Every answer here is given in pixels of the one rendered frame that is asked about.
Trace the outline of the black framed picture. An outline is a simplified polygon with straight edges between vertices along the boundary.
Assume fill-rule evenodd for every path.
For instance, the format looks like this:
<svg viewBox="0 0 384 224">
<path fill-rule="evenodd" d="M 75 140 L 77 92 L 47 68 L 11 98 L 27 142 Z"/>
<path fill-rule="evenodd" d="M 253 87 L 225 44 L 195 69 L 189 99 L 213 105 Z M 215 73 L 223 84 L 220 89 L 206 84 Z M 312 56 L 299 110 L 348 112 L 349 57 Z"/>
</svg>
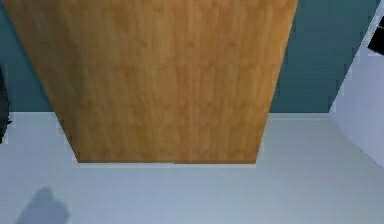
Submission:
<svg viewBox="0 0 384 224">
<path fill-rule="evenodd" d="M 371 51 L 384 56 L 384 16 L 381 17 L 379 24 L 368 44 L 368 48 Z"/>
</svg>

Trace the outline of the black object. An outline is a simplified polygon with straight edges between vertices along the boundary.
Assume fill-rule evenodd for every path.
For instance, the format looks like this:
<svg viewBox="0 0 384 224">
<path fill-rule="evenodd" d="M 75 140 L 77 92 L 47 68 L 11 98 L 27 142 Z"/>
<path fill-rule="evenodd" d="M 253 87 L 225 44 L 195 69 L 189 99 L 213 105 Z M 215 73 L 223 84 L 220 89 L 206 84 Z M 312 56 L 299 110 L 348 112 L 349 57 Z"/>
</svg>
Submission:
<svg viewBox="0 0 384 224">
<path fill-rule="evenodd" d="M 7 127 L 12 121 L 9 119 L 9 99 L 3 71 L 0 68 L 0 144 L 3 142 Z"/>
</svg>

